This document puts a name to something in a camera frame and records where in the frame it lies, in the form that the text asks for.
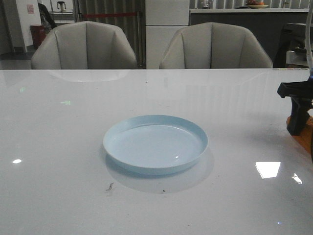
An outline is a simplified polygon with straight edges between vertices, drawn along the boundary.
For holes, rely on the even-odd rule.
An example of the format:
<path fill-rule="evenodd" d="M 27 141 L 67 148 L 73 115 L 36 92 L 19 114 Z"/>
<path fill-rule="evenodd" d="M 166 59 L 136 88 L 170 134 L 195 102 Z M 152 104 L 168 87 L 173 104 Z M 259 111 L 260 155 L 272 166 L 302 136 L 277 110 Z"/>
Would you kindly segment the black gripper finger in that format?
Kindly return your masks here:
<path fill-rule="evenodd" d="M 281 98 L 291 98 L 291 116 L 287 130 L 291 135 L 299 136 L 313 108 L 313 83 L 309 81 L 281 83 L 277 93 Z"/>

